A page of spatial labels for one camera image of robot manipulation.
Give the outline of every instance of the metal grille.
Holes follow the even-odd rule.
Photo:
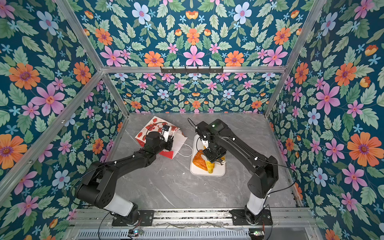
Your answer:
[[[100,239],[131,239],[128,229],[101,229]],[[97,229],[83,229],[79,231],[76,240],[98,240]],[[250,239],[248,229],[146,229],[144,234],[135,239]]]

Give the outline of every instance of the gray marble surface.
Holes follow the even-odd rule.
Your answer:
[[[134,138],[149,122],[152,114],[131,114],[120,144],[116,149],[114,160],[131,155],[140,148]],[[155,116],[171,122],[181,128],[188,137],[186,144],[192,146],[196,135],[188,123],[191,118],[196,124],[200,121],[211,123],[219,118],[232,131],[256,151],[269,157],[278,158],[278,149],[270,135],[268,123],[261,114],[161,114]],[[183,155],[190,155],[191,149],[183,146]],[[139,208],[198,208],[198,207],[244,207],[248,202],[250,191],[247,182],[251,175],[246,168],[227,152],[226,173],[222,177],[193,175],[190,157],[177,154],[174,159],[158,155],[149,167],[138,169],[118,180],[116,193],[135,202]],[[279,168],[279,180],[274,190],[289,185],[285,169]],[[267,199],[271,207],[295,207],[291,189],[271,195]]]

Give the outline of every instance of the black mounting plate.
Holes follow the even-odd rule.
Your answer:
[[[235,226],[250,225],[245,218],[241,217],[241,216],[245,216],[244,209],[233,209],[231,210],[231,212],[233,212],[232,214],[233,225]],[[261,211],[259,222],[256,223],[255,225],[263,225],[263,224],[266,226],[271,226],[273,224],[271,212],[268,209],[264,209]]]
[[[141,227],[149,227],[152,226],[153,216],[155,211],[153,210],[138,210],[139,212],[139,220]],[[116,219],[113,218],[112,226],[114,227],[126,227],[129,226],[126,221],[120,215],[115,215]]]

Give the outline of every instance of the white tray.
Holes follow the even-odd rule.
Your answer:
[[[190,165],[190,171],[192,174],[194,175],[204,175],[204,176],[214,176],[214,177],[221,177],[225,174],[225,163],[223,165],[220,165],[219,163],[215,162],[215,167],[214,167],[214,171],[213,173],[208,173],[208,171],[204,171],[203,169],[197,167],[195,164],[193,164],[193,158],[195,157],[195,155],[197,154],[197,149],[196,149],[196,142],[198,140],[198,143],[197,143],[197,148],[199,150],[203,150],[204,147],[203,147],[203,143],[201,142],[201,140],[199,139],[199,136],[196,135],[195,138],[194,138],[194,141],[193,141],[193,147],[192,147],[192,156],[191,156],[191,165]]]

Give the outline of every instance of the orange flower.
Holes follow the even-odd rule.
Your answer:
[[[89,18],[89,19],[93,19],[93,13],[91,13],[90,11],[85,11],[84,12],[85,13],[85,15]]]
[[[77,81],[85,85],[91,78],[89,67],[86,66],[83,62],[75,63],[74,66],[75,68],[73,69],[73,73],[76,74]]]
[[[352,142],[348,142],[347,148],[351,150],[349,156],[353,160],[358,160],[358,164],[363,167],[367,166],[367,161],[370,166],[374,167],[379,164],[377,159],[384,158],[384,150],[378,148],[381,146],[381,141],[377,137],[371,138],[371,134],[361,132],[360,136],[354,134],[351,137]]]
[[[368,88],[370,85],[371,80],[368,76],[365,76],[360,80],[360,86],[362,86],[363,88]]]
[[[155,53],[154,51],[149,51],[144,55],[144,62],[148,64],[148,67],[162,67],[164,66],[164,59],[161,58],[159,53]]]
[[[307,74],[309,73],[308,64],[301,63],[300,66],[297,67],[295,73],[295,82],[298,84],[302,84],[307,79]]]
[[[301,189],[301,187],[299,187],[299,184],[297,184],[297,182],[295,182],[295,187],[297,189],[297,192],[299,193],[300,199],[302,200],[303,199],[303,195],[302,195],[303,190]]]
[[[122,122],[120,122],[120,123],[118,124],[118,132],[120,132],[121,127],[122,127]]]
[[[175,35],[176,36],[181,36],[181,29],[177,29],[176,31],[175,31]]]
[[[56,227],[57,221],[58,221],[57,218],[53,219],[52,222],[49,224],[49,228],[54,228],[54,227]]]
[[[276,36],[273,38],[275,44],[283,45],[291,36],[291,30],[289,28],[282,28],[281,31],[277,31]]]
[[[365,55],[366,56],[370,56],[372,54],[374,54],[379,48],[376,46],[376,45],[369,45],[366,49],[365,49]]]
[[[293,11],[293,12],[291,13],[291,18],[295,18],[295,17],[297,17],[297,15],[299,15],[299,12],[300,12],[300,11],[298,11],[298,10]]]
[[[9,72],[11,73],[9,79],[16,82],[15,85],[19,88],[24,87],[26,90],[31,90],[40,82],[40,78],[37,77],[40,75],[39,72],[29,64],[18,63],[17,68],[11,67]]]
[[[197,19],[197,17],[199,16],[199,12],[197,11],[186,11],[185,12],[185,15],[187,16],[187,19]]]
[[[240,67],[241,63],[244,62],[244,55],[239,53],[239,51],[234,51],[233,53],[228,53],[228,57],[225,58],[227,67]]]
[[[262,106],[262,102],[261,101],[255,101],[255,102],[253,102],[252,103],[252,108],[254,108],[254,109],[258,109],[259,107],[261,107]]]
[[[192,103],[192,107],[198,109],[199,107],[201,107],[201,103],[200,103],[199,101],[194,101],[194,102]]]
[[[288,151],[292,151],[293,150],[293,146],[295,144],[293,143],[292,139],[288,138],[286,141],[285,141],[285,146],[287,147],[287,150]]]
[[[131,106],[134,108],[134,109],[140,109],[141,108],[141,103],[137,102],[137,101],[132,101],[131,102]]]
[[[101,140],[101,138],[96,139],[96,140],[95,140],[95,143],[93,144],[93,149],[92,149],[92,151],[93,151],[95,154],[99,154],[99,153],[101,153],[101,150],[103,149],[103,147],[104,147],[103,140]]]
[[[325,238],[327,240],[340,240],[339,236],[335,235],[335,232],[332,229],[327,229],[325,231]]]
[[[95,35],[98,38],[99,42],[103,43],[106,46],[112,45],[113,39],[108,31],[105,31],[103,28],[96,29],[95,31]]]
[[[0,164],[2,169],[13,167],[13,162],[18,162],[23,156],[21,153],[27,151],[26,144],[21,144],[24,141],[19,136],[12,139],[10,134],[0,135]]]
[[[337,82],[337,85],[344,86],[349,85],[349,81],[352,81],[355,77],[356,74],[355,72],[357,71],[356,67],[352,67],[353,63],[348,63],[346,65],[345,63],[341,65],[340,69],[337,69],[335,77],[335,81]]]
[[[196,45],[196,43],[200,41],[199,37],[200,37],[200,34],[197,32],[195,28],[191,28],[189,30],[189,33],[187,33],[187,38],[188,38],[187,40],[192,45]]]
[[[205,36],[210,36],[212,33],[211,33],[211,30],[209,30],[209,29],[205,29],[204,30],[204,35]]]

